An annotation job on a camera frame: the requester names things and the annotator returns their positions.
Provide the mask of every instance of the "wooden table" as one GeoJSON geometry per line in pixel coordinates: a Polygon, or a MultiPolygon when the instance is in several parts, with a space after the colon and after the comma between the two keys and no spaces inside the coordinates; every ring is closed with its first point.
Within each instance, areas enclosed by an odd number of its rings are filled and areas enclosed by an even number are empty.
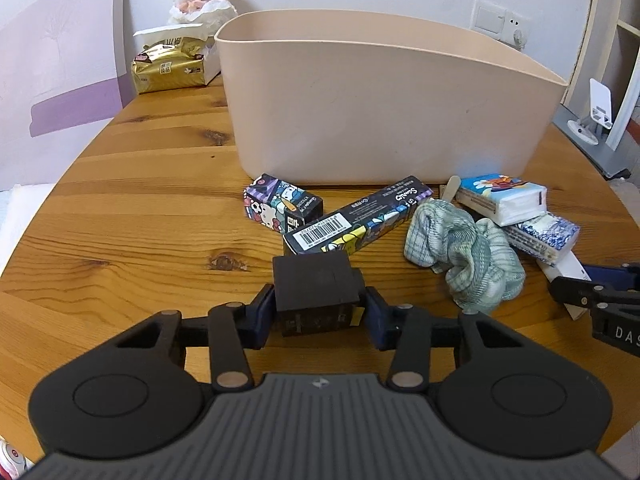
{"type": "MultiPolygon", "coordinates": [[[[636,224],[555,127],[523,177],[547,186],[549,208],[582,226],[575,247],[582,261],[638,259],[636,224]]],[[[220,80],[140,96],[113,120],[56,186],[0,279],[0,433],[39,458],[26,405],[44,374],[158,310],[203,316],[215,304],[251,300],[271,281],[282,242],[243,217],[242,189],[250,181],[238,163],[220,80]]],[[[329,211],[369,188],[316,192],[329,211]]],[[[354,254],[353,265],[389,303],[455,316],[444,277],[402,256],[407,226],[354,254]]],[[[593,340],[589,316],[573,322],[551,300],[534,261],[523,264],[523,292],[494,316],[607,385],[614,416],[605,449],[640,420],[640,359],[593,340]]],[[[358,328],[286,339],[272,333],[267,348],[248,358],[257,378],[265,371],[384,376],[392,355],[374,350],[358,328]]],[[[431,379],[442,378],[453,370],[451,350],[434,351],[432,363],[431,379]]],[[[209,380],[206,351],[190,351],[187,368],[209,380]]]]}

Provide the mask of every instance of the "green plaid cloth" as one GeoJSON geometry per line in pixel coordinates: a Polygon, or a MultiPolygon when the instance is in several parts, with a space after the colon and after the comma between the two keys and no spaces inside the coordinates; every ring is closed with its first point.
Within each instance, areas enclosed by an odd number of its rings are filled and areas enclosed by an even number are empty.
{"type": "Polygon", "coordinates": [[[453,300],[463,309],[488,314],[522,290],[524,269],[502,230],[444,200],[430,199],[414,214],[404,256],[433,272],[447,271],[453,300]]]}

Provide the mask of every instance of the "gold tissue package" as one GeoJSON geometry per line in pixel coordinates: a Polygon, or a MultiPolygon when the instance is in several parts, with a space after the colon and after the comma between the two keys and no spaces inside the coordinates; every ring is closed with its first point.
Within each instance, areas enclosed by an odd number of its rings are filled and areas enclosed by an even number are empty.
{"type": "Polygon", "coordinates": [[[131,63],[139,94],[205,86],[220,73],[218,49],[201,23],[140,30],[134,38],[144,45],[131,63]]]}

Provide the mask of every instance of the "small dark brown box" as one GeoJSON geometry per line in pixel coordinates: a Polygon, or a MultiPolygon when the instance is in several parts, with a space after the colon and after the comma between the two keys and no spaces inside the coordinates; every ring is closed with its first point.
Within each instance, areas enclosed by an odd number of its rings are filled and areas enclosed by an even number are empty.
{"type": "Polygon", "coordinates": [[[364,280],[345,251],[276,256],[276,309],[282,335],[330,332],[360,323],[364,280]]]}

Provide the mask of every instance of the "gray ribbed panel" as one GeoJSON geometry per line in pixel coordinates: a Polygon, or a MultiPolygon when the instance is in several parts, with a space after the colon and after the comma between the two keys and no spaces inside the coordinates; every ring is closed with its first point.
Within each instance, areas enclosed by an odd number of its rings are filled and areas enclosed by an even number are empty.
{"type": "Polygon", "coordinates": [[[620,480],[592,452],[546,462],[476,449],[419,396],[372,374],[270,374],[218,397],[200,425],[167,448],[120,462],[42,460],[26,480],[620,480]]]}

